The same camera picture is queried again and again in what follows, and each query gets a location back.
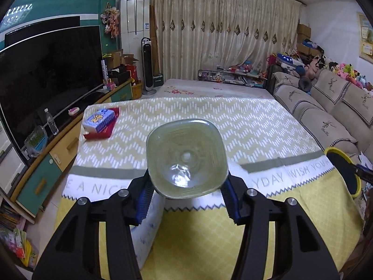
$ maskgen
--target sofa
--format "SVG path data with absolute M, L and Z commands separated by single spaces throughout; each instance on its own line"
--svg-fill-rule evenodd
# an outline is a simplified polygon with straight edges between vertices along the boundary
M 373 99 L 364 90 L 327 69 L 312 80 L 310 95 L 298 89 L 299 79 L 275 72 L 273 96 L 324 150 L 334 146 L 373 161 Z

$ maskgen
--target bulletin board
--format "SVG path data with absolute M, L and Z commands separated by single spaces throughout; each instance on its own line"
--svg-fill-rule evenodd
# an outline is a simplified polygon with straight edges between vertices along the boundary
M 373 27 L 363 13 L 357 13 L 360 33 L 360 58 L 373 64 Z

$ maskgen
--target silver bolt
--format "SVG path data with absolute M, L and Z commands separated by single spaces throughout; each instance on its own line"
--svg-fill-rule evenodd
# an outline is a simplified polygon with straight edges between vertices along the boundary
M 118 196 L 119 196 L 119 197 L 127 197 L 128 195 L 129 195 L 129 191 L 126 190 L 126 189 L 120 190 L 120 191 L 118 192 Z
M 78 204 L 79 205 L 85 205 L 87 203 L 88 199 L 86 197 L 81 197 L 78 199 Z
M 298 204 L 297 200 L 295 200 L 294 198 L 289 198 L 288 203 L 293 206 Z
M 256 190 L 254 190 L 254 189 L 248 189 L 248 190 L 246 191 L 246 193 L 247 193 L 247 195 L 250 196 L 250 197 L 255 197 L 255 196 L 258 194 L 258 192 L 257 192 Z

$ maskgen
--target green drawer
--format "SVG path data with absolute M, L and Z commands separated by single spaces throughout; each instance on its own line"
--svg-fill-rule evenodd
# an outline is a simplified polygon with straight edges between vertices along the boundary
M 61 174 L 62 171 L 56 165 L 51 155 L 46 155 L 27 180 L 17 201 L 36 216 L 40 206 Z
M 131 83 L 118 90 L 110 97 L 112 102 L 127 101 L 132 99 Z

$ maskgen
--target beige curtain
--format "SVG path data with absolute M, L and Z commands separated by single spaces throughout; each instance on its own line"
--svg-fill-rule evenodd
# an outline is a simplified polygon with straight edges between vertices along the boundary
M 249 59 L 265 69 L 293 46 L 301 3 L 295 0 L 151 0 L 165 80 L 197 79 L 199 69 Z

